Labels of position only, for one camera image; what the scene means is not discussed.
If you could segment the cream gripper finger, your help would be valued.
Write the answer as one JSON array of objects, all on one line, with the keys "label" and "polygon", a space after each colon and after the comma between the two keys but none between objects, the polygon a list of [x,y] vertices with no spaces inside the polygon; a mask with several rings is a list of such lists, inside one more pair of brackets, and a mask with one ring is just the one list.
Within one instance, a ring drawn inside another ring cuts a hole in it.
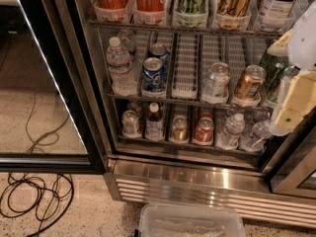
[{"label": "cream gripper finger", "polygon": [[293,130],[316,107],[316,71],[305,71],[295,76],[289,85],[276,125]]},{"label": "cream gripper finger", "polygon": [[282,37],[271,44],[267,53],[273,56],[288,56],[288,43],[292,30],[287,31]]}]

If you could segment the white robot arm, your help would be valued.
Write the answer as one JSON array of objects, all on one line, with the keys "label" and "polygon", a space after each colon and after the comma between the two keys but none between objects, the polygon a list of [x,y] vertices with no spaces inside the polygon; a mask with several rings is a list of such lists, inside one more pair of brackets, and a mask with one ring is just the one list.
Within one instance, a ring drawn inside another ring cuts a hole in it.
[{"label": "white robot arm", "polygon": [[284,136],[316,107],[316,1],[291,30],[269,46],[268,54],[287,56],[300,69],[292,79],[281,80],[269,127],[271,134]]}]

